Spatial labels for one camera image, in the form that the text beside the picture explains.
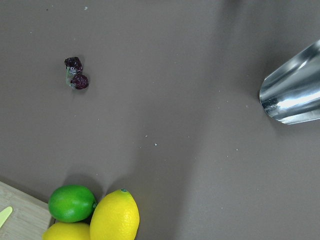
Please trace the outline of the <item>yellow lemon outer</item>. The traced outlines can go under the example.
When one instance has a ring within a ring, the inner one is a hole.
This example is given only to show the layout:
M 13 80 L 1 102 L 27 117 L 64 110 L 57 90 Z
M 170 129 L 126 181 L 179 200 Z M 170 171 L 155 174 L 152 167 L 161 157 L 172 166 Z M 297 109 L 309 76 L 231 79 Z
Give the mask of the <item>yellow lemon outer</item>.
M 135 199 L 127 189 L 118 189 L 107 194 L 95 208 L 89 226 L 90 239 L 134 240 L 139 224 Z

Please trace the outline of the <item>green lime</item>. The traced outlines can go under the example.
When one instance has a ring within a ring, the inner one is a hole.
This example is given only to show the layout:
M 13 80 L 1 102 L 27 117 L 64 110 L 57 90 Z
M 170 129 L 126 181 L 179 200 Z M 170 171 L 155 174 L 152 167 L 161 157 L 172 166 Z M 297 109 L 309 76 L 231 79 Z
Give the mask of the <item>green lime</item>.
M 87 219 L 95 210 L 97 201 L 83 185 L 64 185 L 51 194 L 48 210 L 59 222 L 75 223 Z

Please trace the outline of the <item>silver metal scoop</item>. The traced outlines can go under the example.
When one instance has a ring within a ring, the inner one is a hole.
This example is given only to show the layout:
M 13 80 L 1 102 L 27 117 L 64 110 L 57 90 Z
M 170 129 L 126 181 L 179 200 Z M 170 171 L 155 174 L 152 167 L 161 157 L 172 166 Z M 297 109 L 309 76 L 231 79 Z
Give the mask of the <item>silver metal scoop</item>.
M 270 118 L 286 125 L 320 119 L 320 41 L 268 75 L 259 101 Z

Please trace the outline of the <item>yellow lemon near board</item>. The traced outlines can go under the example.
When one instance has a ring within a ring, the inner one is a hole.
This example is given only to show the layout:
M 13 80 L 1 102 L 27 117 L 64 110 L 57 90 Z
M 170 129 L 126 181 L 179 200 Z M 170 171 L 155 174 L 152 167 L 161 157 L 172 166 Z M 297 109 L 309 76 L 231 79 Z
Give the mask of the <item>yellow lemon near board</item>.
M 57 222 L 42 235 L 43 240 L 90 240 L 90 226 L 86 223 Z

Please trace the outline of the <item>bamboo cutting board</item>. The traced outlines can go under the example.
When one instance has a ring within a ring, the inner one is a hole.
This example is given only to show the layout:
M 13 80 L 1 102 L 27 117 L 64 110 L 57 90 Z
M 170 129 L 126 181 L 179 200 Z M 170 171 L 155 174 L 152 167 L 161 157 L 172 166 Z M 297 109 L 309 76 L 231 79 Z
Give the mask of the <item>bamboo cutting board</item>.
M 12 213 L 0 228 L 2 240 L 41 240 L 53 224 L 48 204 L 3 182 L 0 183 L 0 209 Z

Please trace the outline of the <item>yellow plastic knife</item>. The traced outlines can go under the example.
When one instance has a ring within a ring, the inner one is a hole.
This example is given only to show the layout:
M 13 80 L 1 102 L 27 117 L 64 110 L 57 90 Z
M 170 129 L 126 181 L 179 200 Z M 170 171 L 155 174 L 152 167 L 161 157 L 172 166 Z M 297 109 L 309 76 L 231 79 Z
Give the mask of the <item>yellow plastic knife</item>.
M 7 221 L 12 212 L 12 206 L 7 206 L 0 212 L 0 228 L 4 225 L 4 223 Z

